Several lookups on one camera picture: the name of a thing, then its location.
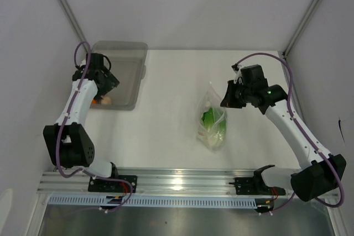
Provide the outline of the clear zip top bag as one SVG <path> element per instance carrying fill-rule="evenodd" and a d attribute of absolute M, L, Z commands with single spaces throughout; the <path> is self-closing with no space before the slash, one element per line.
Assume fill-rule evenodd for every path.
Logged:
<path fill-rule="evenodd" d="M 227 112 L 210 82 L 197 105 L 196 137 L 212 152 L 220 150 L 226 139 Z"/>

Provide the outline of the green plastic lettuce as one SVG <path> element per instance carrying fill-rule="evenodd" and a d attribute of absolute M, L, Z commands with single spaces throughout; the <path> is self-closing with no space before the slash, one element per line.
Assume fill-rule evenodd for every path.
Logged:
<path fill-rule="evenodd" d="M 218 150 L 226 137 L 226 112 L 222 108 L 210 107 L 200 118 L 198 137 L 210 150 Z"/>

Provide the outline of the small garlic bulb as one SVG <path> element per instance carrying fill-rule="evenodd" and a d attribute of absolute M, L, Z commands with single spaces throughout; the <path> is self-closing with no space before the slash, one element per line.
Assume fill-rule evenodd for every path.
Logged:
<path fill-rule="evenodd" d="M 101 104 L 103 105 L 111 105 L 112 104 L 112 100 L 109 96 L 104 96 L 101 99 Z"/>

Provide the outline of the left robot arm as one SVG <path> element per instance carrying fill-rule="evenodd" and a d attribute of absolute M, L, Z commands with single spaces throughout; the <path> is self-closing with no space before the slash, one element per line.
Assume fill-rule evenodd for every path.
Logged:
<path fill-rule="evenodd" d="M 91 176 L 101 177 L 101 186 L 113 192 L 119 188 L 120 178 L 111 162 L 95 158 L 95 146 L 84 125 L 90 106 L 99 103 L 119 85 L 111 72 L 111 63 L 103 54 L 87 54 L 72 76 L 72 89 L 60 117 L 53 125 L 46 125 L 43 136 L 51 162 L 59 170 L 77 167 Z"/>

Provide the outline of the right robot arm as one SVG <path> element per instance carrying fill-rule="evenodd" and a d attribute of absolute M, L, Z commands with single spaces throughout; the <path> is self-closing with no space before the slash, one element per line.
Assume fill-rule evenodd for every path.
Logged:
<path fill-rule="evenodd" d="M 253 189 L 266 193 L 272 187 L 293 190 L 304 202 L 316 199 L 336 188 L 342 192 L 341 179 L 346 160 L 325 148 L 291 109 L 288 94 L 280 85 L 268 84 L 260 65 L 232 66 L 236 77 L 228 81 L 220 106 L 258 108 L 280 131 L 299 163 L 299 169 L 266 165 L 254 171 Z"/>

